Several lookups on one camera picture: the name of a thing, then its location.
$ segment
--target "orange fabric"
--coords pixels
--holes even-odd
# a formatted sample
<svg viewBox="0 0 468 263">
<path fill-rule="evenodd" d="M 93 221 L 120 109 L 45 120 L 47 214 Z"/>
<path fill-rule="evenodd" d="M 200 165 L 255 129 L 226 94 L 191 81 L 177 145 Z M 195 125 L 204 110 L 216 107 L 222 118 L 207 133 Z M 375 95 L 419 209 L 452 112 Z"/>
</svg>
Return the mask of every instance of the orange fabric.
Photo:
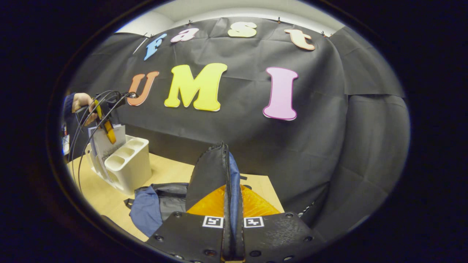
<svg viewBox="0 0 468 263">
<path fill-rule="evenodd" d="M 187 213 L 202 216 L 223 217 L 225 190 L 226 186 L 223 185 L 215 191 L 209 193 L 207 196 L 198 201 L 193 207 L 191 207 Z M 243 185 L 241 185 L 241 193 L 244 204 L 244 217 L 267 216 L 280 213 L 265 199 Z"/>
</svg>

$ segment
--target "hand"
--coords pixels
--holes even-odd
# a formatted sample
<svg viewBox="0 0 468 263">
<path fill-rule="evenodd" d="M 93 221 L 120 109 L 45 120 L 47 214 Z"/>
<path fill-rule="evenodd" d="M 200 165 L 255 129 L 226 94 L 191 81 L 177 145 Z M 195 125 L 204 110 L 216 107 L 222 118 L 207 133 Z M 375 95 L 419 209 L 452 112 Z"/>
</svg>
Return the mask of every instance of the hand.
<svg viewBox="0 0 468 263">
<path fill-rule="evenodd" d="M 94 100 L 86 93 L 75 93 L 75 96 L 73 96 L 72 113 L 75 113 L 77 110 L 87 105 L 89 105 L 89 112 L 92 112 L 95 107 Z M 88 126 L 91 122 L 96 120 L 96 118 L 97 114 L 91 113 L 91 116 L 89 116 L 88 120 L 85 122 L 85 126 Z"/>
</svg>

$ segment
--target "dark sleeve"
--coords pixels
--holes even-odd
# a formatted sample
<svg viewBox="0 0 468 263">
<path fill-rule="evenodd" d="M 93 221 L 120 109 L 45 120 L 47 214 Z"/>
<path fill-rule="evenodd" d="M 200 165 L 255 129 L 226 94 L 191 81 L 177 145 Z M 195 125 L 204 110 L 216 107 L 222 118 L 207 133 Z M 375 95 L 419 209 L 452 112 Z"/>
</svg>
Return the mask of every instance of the dark sleeve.
<svg viewBox="0 0 468 263">
<path fill-rule="evenodd" d="M 65 119 L 68 118 L 72 114 L 72 105 L 73 105 L 74 96 L 75 96 L 75 92 L 65 97 L 64 106 L 63 106 L 63 116 Z"/>
</svg>

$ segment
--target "paper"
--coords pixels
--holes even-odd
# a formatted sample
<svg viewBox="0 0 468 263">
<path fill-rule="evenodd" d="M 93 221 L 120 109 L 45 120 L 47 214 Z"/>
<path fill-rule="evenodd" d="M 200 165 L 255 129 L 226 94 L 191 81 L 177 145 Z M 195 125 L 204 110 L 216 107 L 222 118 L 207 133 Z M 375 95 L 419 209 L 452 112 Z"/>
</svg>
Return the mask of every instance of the paper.
<svg viewBox="0 0 468 263">
<path fill-rule="evenodd" d="M 89 135 L 91 135 L 95 129 L 96 127 L 89 128 Z M 106 177 L 110 182 L 112 182 L 112 179 L 105 168 L 104 161 L 118 148 L 125 144 L 125 126 L 120 124 L 114 125 L 114 134 L 116 136 L 116 142 L 114 144 L 109 141 L 109 138 L 107 138 L 106 132 L 103 129 L 98 129 L 90 140 L 91 148 L 95 153 L 94 156 L 99 160 L 99 164 L 102 167 L 102 169 L 99 170 L 104 172 L 104 175 L 102 176 Z"/>
</svg>

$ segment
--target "ceiling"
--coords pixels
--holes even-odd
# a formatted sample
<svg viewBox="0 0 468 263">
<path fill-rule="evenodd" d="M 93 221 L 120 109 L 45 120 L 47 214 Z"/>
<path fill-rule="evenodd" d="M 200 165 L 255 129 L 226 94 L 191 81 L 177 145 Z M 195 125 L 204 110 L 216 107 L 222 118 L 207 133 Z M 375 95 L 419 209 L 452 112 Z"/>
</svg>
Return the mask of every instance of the ceiling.
<svg viewBox="0 0 468 263">
<path fill-rule="evenodd" d="M 152 11 L 165 15 L 176 22 L 214 10 L 239 7 L 265 8 L 287 12 L 319 22 L 335 30 L 344 26 L 321 10 L 297 0 L 174 0 Z"/>
</svg>

